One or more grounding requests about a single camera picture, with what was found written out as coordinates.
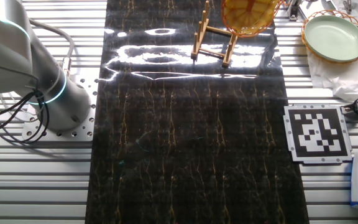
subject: metal bracket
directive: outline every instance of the metal bracket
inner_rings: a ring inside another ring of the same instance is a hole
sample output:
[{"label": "metal bracket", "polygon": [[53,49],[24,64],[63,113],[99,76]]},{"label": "metal bracket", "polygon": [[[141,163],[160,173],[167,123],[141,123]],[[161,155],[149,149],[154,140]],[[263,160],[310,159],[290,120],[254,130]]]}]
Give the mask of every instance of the metal bracket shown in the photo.
[{"label": "metal bracket", "polygon": [[299,5],[301,4],[302,0],[291,0],[290,5],[288,7],[288,16],[290,21],[298,20],[298,11]]}]

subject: light green plate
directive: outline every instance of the light green plate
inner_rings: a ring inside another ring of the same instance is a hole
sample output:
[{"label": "light green plate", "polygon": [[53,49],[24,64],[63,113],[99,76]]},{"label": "light green plate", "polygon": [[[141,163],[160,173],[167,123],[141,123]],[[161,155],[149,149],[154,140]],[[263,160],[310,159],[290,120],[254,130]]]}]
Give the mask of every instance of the light green plate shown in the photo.
[{"label": "light green plate", "polygon": [[305,27],[305,39],[316,54],[335,62],[358,58],[358,27],[336,16],[319,16]]}]

